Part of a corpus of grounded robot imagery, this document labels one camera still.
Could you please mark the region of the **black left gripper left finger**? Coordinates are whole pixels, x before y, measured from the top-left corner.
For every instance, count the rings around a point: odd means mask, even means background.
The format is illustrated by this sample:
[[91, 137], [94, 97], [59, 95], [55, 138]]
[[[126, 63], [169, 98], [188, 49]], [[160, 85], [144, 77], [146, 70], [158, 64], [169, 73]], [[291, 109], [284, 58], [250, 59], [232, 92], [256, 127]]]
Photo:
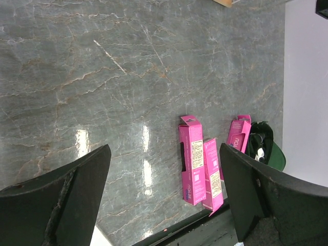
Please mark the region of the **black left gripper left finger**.
[[1, 190], [1, 245], [90, 245], [111, 161], [108, 145]]

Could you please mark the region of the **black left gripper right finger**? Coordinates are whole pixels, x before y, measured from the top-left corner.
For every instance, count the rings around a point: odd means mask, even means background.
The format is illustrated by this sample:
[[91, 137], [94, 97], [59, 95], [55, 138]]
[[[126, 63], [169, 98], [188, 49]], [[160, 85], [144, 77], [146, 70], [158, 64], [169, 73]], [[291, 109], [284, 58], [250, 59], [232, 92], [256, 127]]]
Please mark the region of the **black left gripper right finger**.
[[278, 171], [227, 144], [220, 161], [244, 245], [327, 245], [327, 188]]

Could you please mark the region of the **pink toothpaste box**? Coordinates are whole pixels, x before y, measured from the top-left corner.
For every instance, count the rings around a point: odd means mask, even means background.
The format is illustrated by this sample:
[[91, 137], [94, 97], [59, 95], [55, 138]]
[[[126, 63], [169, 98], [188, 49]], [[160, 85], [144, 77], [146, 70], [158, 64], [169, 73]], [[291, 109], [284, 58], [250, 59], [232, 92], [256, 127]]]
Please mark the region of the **pink toothpaste box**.
[[206, 198], [202, 125], [193, 115], [182, 116], [178, 132], [183, 199], [195, 206]]
[[203, 143], [206, 198], [202, 205], [212, 216], [223, 205], [223, 192], [221, 187], [220, 167], [217, 154], [216, 139], [212, 138]]
[[245, 153], [251, 131], [251, 116], [238, 115], [232, 120], [226, 145]]

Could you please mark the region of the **dark green round bin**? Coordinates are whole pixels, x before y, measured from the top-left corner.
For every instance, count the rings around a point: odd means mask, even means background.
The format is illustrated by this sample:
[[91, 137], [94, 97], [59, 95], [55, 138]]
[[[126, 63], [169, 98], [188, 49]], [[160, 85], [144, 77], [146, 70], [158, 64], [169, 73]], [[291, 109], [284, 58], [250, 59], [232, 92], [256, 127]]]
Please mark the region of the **dark green round bin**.
[[251, 123], [251, 130], [245, 154], [278, 171], [283, 171], [286, 158], [274, 142], [274, 132], [266, 121]]

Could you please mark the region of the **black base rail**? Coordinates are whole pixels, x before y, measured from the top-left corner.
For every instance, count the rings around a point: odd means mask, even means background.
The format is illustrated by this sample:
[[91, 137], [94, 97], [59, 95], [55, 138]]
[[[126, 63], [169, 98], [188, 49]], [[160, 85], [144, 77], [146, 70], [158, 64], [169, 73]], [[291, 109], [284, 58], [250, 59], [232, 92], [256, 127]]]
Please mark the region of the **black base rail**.
[[236, 245], [238, 239], [227, 201], [212, 216], [209, 214], [202, 210], [135, 245]]

